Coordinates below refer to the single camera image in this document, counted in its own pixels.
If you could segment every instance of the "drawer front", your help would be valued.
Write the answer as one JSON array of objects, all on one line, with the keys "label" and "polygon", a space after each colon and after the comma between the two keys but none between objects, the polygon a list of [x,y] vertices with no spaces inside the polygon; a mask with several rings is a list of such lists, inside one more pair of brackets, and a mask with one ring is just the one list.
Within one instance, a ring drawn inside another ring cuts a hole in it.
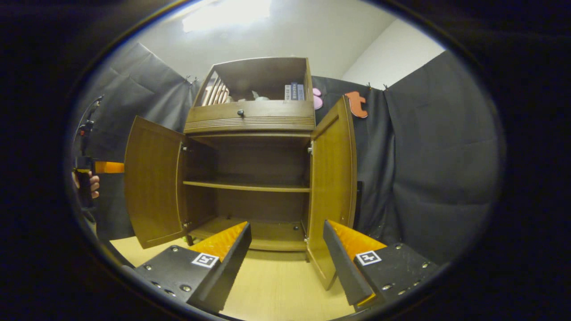
[{"label": "drawer front", "polygon": [[248,101],[193,107],[184,133],[230,130],[313,130],[311,101]]}]

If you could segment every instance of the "ceiling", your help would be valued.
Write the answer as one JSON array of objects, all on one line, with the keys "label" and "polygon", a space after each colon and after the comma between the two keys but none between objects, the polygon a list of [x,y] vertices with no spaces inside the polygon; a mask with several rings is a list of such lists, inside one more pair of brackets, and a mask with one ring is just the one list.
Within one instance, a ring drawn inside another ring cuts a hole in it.
[{"label": "ceiling", "polygon": [[183,9],[132,41],[182,76],[203,79],[213,64],[237,59],[296,56],[309,58],[312,75],[341,79],[395,20],[359,0],[271,0],[268,18],[185,33],[182,20],[201,10]]}]

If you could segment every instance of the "human hand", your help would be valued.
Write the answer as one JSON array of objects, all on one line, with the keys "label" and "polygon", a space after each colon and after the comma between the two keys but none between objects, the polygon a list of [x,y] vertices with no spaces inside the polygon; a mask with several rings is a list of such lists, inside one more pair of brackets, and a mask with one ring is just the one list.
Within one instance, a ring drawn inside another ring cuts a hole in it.
[{"label": "human hand", "polygon": [[[73,177],[75,186],[79,188],[79,179],[77,178],[75,172],[71,172],[71,176]],[[99,192],[97,192],[97,189],[99,188],[99,176],[97,175],[93,176],[93,173],[91,171],[89,171],[89,184],[91,186],[91,197],[92,198],[99,197]]]}]

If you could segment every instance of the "open cabinet door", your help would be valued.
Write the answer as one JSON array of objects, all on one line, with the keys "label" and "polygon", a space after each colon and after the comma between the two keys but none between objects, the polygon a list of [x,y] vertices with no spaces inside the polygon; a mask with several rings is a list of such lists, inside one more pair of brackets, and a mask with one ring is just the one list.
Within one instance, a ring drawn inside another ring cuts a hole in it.
[{"label": "open cabinet door", "polygon": [[125,151],[125,201],[143,248],[186,235],[188,211],[183,196],[187,138],[136,117]]},{"label": "open cabinet door", "polygon": [[343,96],[311,134],[311,195],[308,259],[328,290],[335,266],[323,240],[325,220],[353,227],[357,197],[357,156],[349,100]]}]

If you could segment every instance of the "light wood floor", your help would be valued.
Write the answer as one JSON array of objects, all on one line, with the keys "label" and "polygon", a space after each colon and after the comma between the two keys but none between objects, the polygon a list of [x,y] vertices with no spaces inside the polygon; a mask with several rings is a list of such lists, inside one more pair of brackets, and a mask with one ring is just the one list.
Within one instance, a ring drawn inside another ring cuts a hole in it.
[{"label": "light wood floor", "polygon": [[[134,266],[182,239],[142,249],[136,237],[111,244]],[[339,279],[325,291],[303,252],[249,250],[220,313],[243,320],[330,320],[355,312]]]}]

